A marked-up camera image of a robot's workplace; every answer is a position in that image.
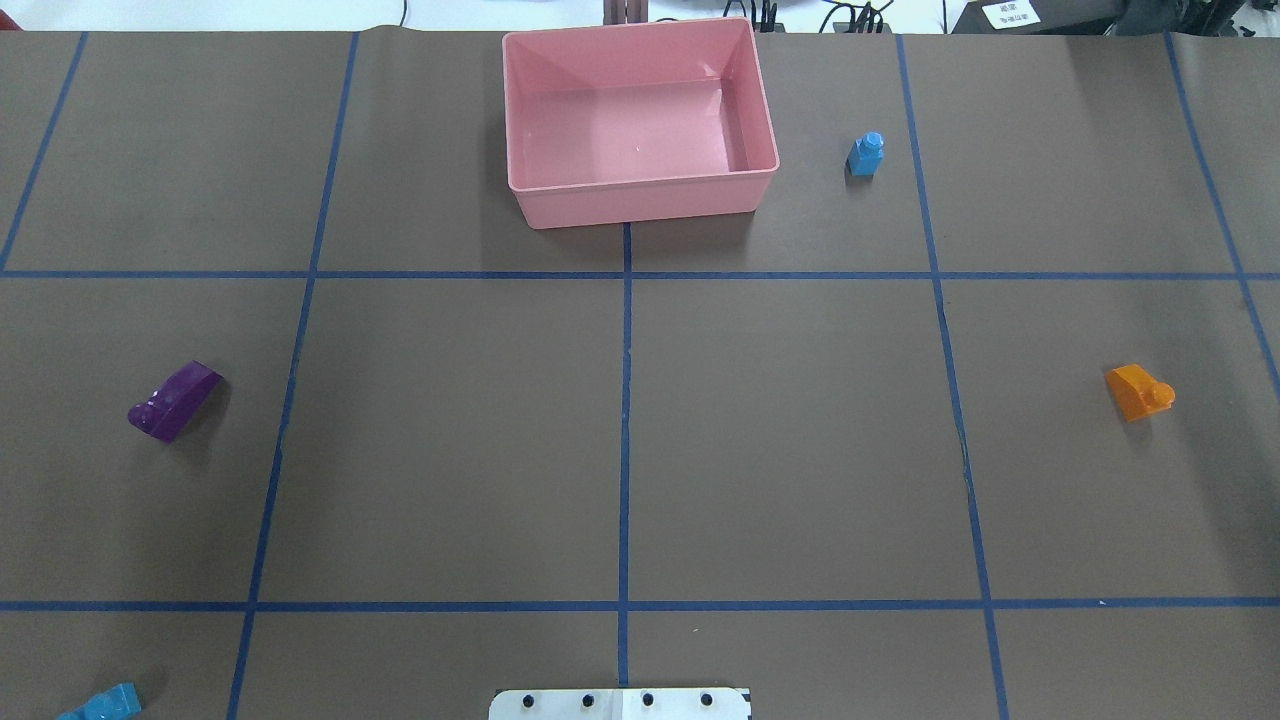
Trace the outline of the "small blue block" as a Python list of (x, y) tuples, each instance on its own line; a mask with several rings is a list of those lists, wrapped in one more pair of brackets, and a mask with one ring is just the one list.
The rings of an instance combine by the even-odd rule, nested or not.
[(879, 132), (867, 132), (851, 147), (846, 167), (852, 177), (873, 177), (884, 159), (884, 137)]

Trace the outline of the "long blue block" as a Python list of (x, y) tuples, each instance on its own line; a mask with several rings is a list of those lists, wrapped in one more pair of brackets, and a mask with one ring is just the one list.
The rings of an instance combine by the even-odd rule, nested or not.
[(142, 702), (133, 683), (120, 683), (95, 694), (79, 707), (58, 715), (58, 720), (125, 720), (142, 711)]

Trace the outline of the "orange block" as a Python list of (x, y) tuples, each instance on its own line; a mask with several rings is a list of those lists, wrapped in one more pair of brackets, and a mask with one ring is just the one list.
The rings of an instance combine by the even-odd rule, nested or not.
[(1175, 389), (1139, 364), (1128, 364), (1103, 374), (1111, 397), (1125, 421), (1144, 420), (1172, 407)]

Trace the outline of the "pink plastic box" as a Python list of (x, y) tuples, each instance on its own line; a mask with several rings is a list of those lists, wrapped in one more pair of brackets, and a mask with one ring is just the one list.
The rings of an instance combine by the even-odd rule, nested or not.
[(756, 210), (780, 169), (745, 17), (512, 32), (508, 186), (534, 229)]

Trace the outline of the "purple block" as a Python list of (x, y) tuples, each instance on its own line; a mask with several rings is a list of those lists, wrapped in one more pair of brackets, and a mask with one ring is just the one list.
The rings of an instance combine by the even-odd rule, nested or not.
[(127, 414), (133, 428), (172, 443), (193, 420), (224, 377), (198, 361), (189, 361), (169, 375), (142, 404)]

